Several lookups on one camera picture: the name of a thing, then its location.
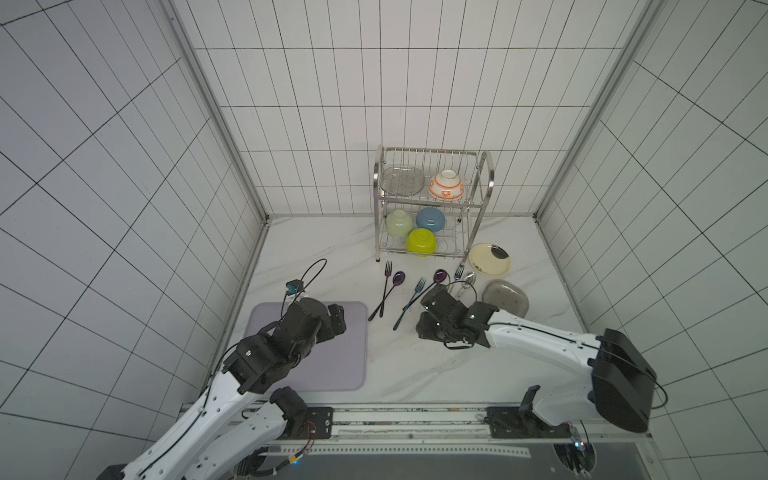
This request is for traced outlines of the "pink handled silver spoon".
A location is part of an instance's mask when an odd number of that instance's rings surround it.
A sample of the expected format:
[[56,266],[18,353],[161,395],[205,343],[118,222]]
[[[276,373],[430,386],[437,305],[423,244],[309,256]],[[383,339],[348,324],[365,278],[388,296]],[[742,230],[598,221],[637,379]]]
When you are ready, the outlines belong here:
[[474,283],[475,283],[475,274],[473,272],[470,272],[461,281],[461,293],[464,293],[465,291],[468,291],[470,289],[474,289]]

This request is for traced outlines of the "blue fork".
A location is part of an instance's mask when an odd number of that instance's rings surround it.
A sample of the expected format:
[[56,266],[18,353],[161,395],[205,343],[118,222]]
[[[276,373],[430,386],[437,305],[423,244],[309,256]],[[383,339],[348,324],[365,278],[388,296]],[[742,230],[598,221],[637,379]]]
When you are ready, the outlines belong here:
[[426,278],[425,277],[421,277],[420,280],[418,281],[418,283],[416,284],[415,288],[414,288],[414,292],[413,292],[411,298],[405,304],[405,306],[402,308],[400,316],[398,317],[398,319],[396,320],[395,324],[393,325],[393,328],[392,328],[393,331],[396,331],[399,328],[399,326],[400,326],[400,324],[401,324],[401,322],[402,322],[402,320],[403,320],[407,310],[415,302],[417,297],[423,292],[425,286],[426,286]]

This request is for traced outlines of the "dark purple long spoon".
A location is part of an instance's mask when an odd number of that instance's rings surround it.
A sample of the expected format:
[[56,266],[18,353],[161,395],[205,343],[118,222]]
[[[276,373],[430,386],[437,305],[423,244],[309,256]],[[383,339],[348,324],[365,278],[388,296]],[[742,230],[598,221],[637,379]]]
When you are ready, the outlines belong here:
[[433,286],[435,286],[435,285],[437,285],[437,284],[441,284],[441,283],[443,283],[443,282],[444,282],[444,281],[445,281],[445,280],[448,278],[448,276],[449,276],[449,274],[448,274],[448,272],[447,272],[446,270],[444,270],[444,269],[438,269],[438,270],[437,270],[437,271],[434,273],[434,275],[433,275],[433,278],[432,278],[432,283],[431,283],[430,285],[428,285],[428,286],[426,286],[426,287],[424,288],[423,292],[422,292],[422,293],[421,293],[421,294],[420,294],[420,295],[417,297],[417,299],[415,300],[415,302],[416,302],[416,301],[417,301],[417,300],[418,300],[418,299],[419,299],[419,298],[420,298],[422,295],[424,295],[424,294],[427,292],[427,290],[428,290],[428,289],[430,289],[431,287],[433,287]]

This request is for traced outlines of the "green handled rainbow fork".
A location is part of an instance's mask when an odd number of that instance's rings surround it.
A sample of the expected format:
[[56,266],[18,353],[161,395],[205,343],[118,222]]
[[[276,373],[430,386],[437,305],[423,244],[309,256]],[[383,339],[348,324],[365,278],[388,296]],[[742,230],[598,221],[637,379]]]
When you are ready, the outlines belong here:
[[459,280],[462,279],[462,276],[464,274],[464,270],[465,270],[464,264],[460,263],[458,265],[457,269],[455,270],[454,275],[453,275],[453,281],[454,282],[458,282]]

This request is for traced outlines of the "lavender rectangular placemat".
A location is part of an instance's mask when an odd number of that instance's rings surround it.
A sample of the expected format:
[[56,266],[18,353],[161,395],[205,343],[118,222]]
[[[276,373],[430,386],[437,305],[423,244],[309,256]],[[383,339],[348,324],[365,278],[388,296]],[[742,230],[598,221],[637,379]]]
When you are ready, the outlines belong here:
[[316,344],[307,359],[268,390],[291,387],[298,393],[353,391],[365,381],[368,309],[359,301],[337,301],[344,310],[346,330]]

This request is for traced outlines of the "purple fork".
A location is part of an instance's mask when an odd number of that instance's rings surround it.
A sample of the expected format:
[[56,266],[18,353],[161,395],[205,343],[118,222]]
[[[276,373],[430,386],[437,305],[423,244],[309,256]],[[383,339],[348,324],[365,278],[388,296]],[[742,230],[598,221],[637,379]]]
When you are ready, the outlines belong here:
[[378,310],[379,317],[383,317],[383,314],[384,314],[383,312],[384,312],[385,299],[387,295],[387,287],[388,287],[389,279],[392,276],[392,269],[393,269],[393,262],[391,260],[387,260],[385,263],[385,269],[384,269],[384,275],[385,275],[384,289],[382,292],[382,299],[381,299],[379,310]]

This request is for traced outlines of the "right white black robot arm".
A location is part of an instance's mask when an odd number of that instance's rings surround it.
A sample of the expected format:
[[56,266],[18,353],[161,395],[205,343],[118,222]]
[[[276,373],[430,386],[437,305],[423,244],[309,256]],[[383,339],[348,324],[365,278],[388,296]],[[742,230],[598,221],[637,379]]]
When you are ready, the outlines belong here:
[[511,350],[568,373],[559,385],[538,381],[530,386],[515,417],[503,427],[537,437],[547,429],[601,419],[631,433],[648,431],[657,375],[622,332],[575,333],[480,301],[465,306],[443,285],[428,290],[419,302],[424,311],[416,332],[424,340],[449,350],[476,345]]

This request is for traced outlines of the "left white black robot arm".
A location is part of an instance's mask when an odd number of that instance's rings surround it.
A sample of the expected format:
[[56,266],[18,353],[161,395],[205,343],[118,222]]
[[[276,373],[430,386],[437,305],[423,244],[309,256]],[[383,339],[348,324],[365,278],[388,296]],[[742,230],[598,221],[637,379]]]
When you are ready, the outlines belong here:
[[275,389],[313,347],[346,330],[344,309],[312,298],[236,343],[189,410],[146,452],[111,465],[102,479],[218,479],[257,449],[287,435],[313,436],[309,408],[290,387]]

